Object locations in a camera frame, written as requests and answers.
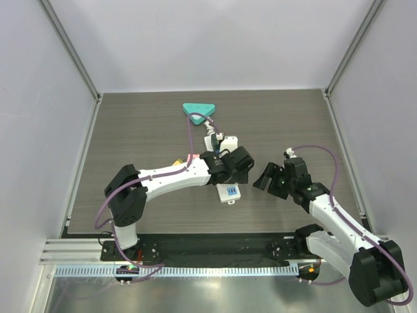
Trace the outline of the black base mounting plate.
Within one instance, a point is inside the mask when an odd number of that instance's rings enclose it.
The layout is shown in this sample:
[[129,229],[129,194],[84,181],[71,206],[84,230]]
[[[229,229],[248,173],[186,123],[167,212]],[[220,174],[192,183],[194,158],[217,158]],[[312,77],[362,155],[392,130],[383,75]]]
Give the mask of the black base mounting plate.
[[142,234],[124,251],[132,261],[166,267],[272,267],[316,260],[295,232]]

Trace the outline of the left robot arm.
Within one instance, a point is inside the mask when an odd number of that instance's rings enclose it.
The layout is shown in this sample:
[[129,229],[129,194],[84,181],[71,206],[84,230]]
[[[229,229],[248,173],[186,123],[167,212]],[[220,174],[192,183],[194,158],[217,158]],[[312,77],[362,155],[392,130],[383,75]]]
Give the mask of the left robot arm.
[[155,170],[123,166],[104,191],[111,211],[115,252],[123,260],[138,253],[136,223],[147,202],[170,192],[205,185],[246,184],[255,161],[243,146],[222,155],[206,151],[186,163]]

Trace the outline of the dark green cube plug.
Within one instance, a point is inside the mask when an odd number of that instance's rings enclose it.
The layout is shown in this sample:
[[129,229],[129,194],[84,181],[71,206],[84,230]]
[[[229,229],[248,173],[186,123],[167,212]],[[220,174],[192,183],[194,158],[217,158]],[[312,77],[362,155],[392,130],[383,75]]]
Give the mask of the dark green cube plug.
[[217,139],[216,136],[211,137],[211,145],[214,151],[217,151],[220,148],[220,143],[219,140]]

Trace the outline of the right aluminium frame post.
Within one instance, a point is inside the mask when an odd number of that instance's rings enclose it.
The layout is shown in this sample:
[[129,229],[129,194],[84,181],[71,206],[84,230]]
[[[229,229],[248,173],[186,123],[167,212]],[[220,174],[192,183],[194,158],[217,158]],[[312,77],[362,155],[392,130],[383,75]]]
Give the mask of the right aluminium frame post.
[[324,98],[329,98],[331,94],[333,93],[334,89],[339,83],[341,77],[344,75],[356,51],[359,49],[361,43],[363,42],[368,31],[370,30],[373,22],[377,19],[377,16],[379,15],[385,3],[386,3],[385,0],[373,0],[371,2],[346,52],[344,53],[341,61],[339,62],[339,65],[336,71],[334,72],[334,75],[332,76],[328,86],[322,90]]

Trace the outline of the yellow cube plug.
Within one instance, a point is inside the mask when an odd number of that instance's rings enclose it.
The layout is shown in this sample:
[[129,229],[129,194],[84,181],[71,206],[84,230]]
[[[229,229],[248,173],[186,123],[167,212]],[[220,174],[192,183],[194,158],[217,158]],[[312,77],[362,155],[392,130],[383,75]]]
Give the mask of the yellow cube plug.
[[174,161],[173,165],[176,166],[176,165],[183,164],[183,163],[184,161],[182,159],[177,159],[176,161]]

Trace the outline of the teal triangular socket adapter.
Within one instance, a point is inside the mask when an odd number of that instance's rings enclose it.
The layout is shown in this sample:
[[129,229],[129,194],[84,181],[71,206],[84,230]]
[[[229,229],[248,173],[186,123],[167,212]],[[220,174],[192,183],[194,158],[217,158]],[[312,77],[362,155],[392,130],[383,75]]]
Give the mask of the teal triangular socket adapter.
[[205,117],[211,117],[216,111],[214,104],[203,103],[184,103],[182,105],[183,112],[189,117],[194,125],[200,125],[205,122]]

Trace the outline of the left aluminium frame post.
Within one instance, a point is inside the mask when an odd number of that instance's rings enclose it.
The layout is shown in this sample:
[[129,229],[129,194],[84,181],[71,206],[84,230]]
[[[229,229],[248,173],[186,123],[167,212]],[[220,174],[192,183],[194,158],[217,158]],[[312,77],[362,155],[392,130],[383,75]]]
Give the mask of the left aluminium frame post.
[[87,72],[81,58],[79,57],[68,33],[66,32],[63,24],[61,23],[55,9],[48,0],[38,0],[38,4],[44,11],[48,21],[53,27],[58,39],[60,40],[63,48],[66,50],[71,62],[78,71],[81,79],[89,90],[90,94],[93,96],[95,102],[99,102],[100,93],[98,92],[96,86],[94,85],[90,75]]

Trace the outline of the aluminium frame post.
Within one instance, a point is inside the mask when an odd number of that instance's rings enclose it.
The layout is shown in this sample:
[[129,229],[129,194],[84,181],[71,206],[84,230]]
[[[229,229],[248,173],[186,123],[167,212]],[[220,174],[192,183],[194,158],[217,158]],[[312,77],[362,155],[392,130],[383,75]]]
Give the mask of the aluminium frame post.
[[339,65],[336,71],[334,72],[334,75],[332,76],[328,86],[322,90],[324,98],[329,98],[331,94],[333,93],[334,89],[339,83],[341,77],[344,75],[356,51],[359,49],[361,43],[363,42],[368,31],[370,30],[373,22],[377,19],[377,16],[379,15],[385,3],[386,3],[385,0],[373,0],[371,2],[346,52],[344,53],[341,61],[339,62]]
[[55,9],[48,0],[38,0],[38,4],[44,11],[48,21],[53,27],[58,39],[60,40],[63,48],[66,50],[71,62],[78,71],[81,79],[89,90],[90,94],[93,96],[95,102],[99,102],[100,93],[98,92],[96,86],[94,85],[90,75],[87,72],[81,58],[79,57],[68,33],[66,32],[63,24],[61,23]]

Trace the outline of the white power strip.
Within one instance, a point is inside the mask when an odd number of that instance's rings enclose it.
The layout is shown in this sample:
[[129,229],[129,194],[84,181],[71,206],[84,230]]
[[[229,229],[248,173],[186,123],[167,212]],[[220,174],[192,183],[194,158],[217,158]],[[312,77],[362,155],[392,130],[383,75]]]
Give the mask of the white power strip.
[[[211,136],[204,137],[204,143],[207,151],[214,151],[211,145]],[[228,152],[222,151],[218,153],[219,155],[225,154]],[[234,204],[237,200],[241,198],[241,193],[238,187],[238,183],[233,184],[218,184],[216,185],[218,191],[219,199],[221,203],[227,203],[229,205]]]

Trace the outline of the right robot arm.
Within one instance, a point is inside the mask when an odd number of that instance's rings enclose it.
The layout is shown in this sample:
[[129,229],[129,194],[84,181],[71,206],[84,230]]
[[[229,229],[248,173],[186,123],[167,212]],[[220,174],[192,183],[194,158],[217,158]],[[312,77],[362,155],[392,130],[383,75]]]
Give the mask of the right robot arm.
[[281,166],[268,163],[253,187],[283,200],[292,197],[321,222],[295,231],[295,253],[327,261],[347,279],[362,305],[372,306],[410,290],[400,247],[382,241],[348,215],[323,184],[311,180],[302,158],[288,158]]

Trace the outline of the pink cube plug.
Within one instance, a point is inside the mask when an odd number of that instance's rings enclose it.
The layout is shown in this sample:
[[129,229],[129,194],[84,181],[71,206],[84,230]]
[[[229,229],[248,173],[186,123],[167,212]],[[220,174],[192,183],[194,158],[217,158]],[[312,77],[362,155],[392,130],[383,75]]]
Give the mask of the pink cube plug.
[[190,161],[191,159],[199,158],[199,154],[188,154],[186,161]]

